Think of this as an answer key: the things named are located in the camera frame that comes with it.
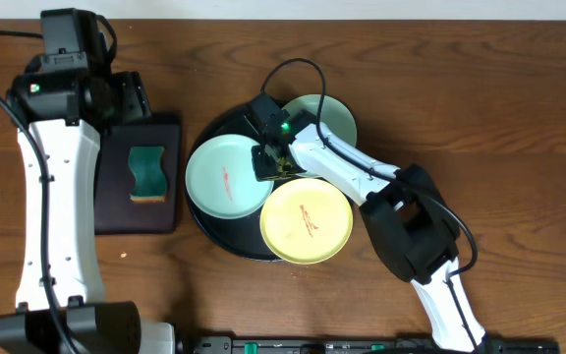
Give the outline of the light blue plate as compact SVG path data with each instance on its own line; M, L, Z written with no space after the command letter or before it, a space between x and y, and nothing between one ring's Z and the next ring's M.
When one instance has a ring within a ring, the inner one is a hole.
M274 189L258 181L253 167L252 138L226 134L201 144L186 168L186 188L196 207L221 219L238 219L257 211Z
M319 98L319 94L299 96L286 103L283 109L291 116L300 113L302 110L316 114ZM320 119L339 139L350 146L355 147L357 145L358 130L356 121L352 112L344 103L327 95L324 98Z

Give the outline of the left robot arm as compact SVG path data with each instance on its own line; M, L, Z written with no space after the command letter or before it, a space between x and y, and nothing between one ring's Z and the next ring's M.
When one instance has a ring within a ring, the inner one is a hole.
M150 115L136 72L68 69L17 76L3 101L19 127L26 245L15 312L0 316L8 353L176 353L171 324L108 303L94 230L102 128Z

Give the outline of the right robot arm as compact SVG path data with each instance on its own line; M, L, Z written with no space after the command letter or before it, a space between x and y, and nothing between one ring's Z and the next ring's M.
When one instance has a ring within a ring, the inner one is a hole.
M471 233L419 166L401 169L345 143L302 111L254 113L259 144L253 152L259 180L288 179L309 172L358 205L381 262L411 283L442 350L477 353L485 336L465 294L456 240Z

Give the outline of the green and yellow sponge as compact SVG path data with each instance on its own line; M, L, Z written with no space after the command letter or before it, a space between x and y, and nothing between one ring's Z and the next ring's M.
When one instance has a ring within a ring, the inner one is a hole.
M128 166L135 178L130 198L135 203L164 202L168 190L162 170L165 148L161 146L132 147Z

